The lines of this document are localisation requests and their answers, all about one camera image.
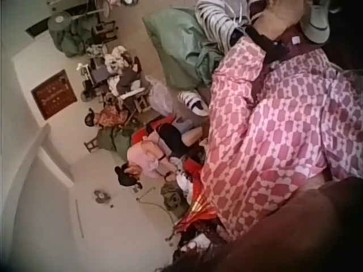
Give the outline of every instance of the pink patterned fabric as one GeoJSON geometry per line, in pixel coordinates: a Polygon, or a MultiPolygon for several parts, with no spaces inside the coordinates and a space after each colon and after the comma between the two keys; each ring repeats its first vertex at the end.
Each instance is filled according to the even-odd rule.
{"type": "Polygon", "coordinates": [[[317,49],[271,65],[252,94],[264,56],[244,37],[213,75],[201,178],[233,238],[327,167],[336,181],[363,177],[361,93],[317,49]]]}

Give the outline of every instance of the white sneaker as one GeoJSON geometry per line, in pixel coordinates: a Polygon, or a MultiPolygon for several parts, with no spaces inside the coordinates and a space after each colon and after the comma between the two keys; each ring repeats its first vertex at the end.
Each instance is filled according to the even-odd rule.
{"type": "Polygon", "coordinates": [[[181,91],[178,94],[178,99],[196,115],[208,116],[208,106],[199,94],[191,91],[181,91]]]}
{"type": "Polygon", "coordinates": [[[330,0],[321,0],[319,5],[305,3],[307,12],[300,20],[305,36],[314,43],[324,44],[330,35],[328,21],[330,0]]]}

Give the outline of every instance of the framed picture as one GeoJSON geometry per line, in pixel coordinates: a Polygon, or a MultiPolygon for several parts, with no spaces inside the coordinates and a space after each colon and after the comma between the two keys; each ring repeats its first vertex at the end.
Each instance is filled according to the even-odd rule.
{"type": "Polygon", "coordinates": [[[32,94],[45,120],[77,101],[65,70],[35,87],[32,94]]]}

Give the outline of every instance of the wooden chair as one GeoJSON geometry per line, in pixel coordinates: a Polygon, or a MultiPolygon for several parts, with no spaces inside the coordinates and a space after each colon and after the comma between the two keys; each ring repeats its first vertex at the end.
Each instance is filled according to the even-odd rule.
{"type": "Polygon", "coordinates": [[[92,153],[94,150],[98,149],[97,137],[93,138],[88,142],[84,142],[83,144],[85,145],[89,153],[92,153]]]}

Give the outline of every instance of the green cloth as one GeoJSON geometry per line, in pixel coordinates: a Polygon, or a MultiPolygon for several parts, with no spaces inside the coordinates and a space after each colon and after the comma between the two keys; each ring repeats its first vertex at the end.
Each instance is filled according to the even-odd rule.
{"type": "Polygon", "coordinates": [[[127,161],[127,150],[131,146],[131,136],[142,126],[143,124],[136,122],[128,124],[123,129],[104,127],[97,133],[98,147],[116,152],[123,161],[127,161]]]}
{"type": "Polygon", "coordinates": [[[223,55],[208,41],[193,10],[164,8],[143,18],[159,54],[168,87],[185,91],[210,86],[223,55]]]}
{"type": "Polygon", "coordinates": [[[82,56],[94,43],[92,29],[97,25],[97,16],[83,16],[72,20],[62,31],[49,31],[56,48],[69,58],[82,56]]]}

